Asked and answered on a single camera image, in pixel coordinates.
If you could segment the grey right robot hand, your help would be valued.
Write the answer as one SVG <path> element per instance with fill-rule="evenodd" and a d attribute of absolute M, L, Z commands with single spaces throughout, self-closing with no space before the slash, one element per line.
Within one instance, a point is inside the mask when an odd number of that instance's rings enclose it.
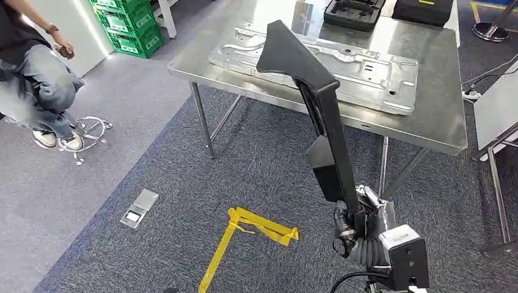
<path fill-rule="evenodd" d="M 333 249 L 342 258 L 367 267 L 387 266 L 385 249 L 379 236 L 397 227 L 394 204 L 379 198 L 368 186 L 356 186 L 360 206 L 365 209 L 365 235 L 360 235 L 348 222 L 347 207 L 344 201 L 338 201 L 333 213 L 335 239 Z"/>

